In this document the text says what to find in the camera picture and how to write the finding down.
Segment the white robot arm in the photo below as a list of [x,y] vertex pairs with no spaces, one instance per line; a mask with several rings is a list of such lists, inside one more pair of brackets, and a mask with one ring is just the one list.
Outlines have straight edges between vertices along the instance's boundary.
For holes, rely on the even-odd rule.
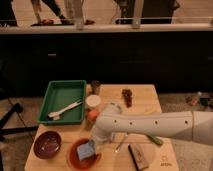
[[115,103],[108,104],[91,130],[96,144],[107,142],[112,133],[134,133],[193,141],[213,146],[213,112],[183,111],[151,115],[124,115]]

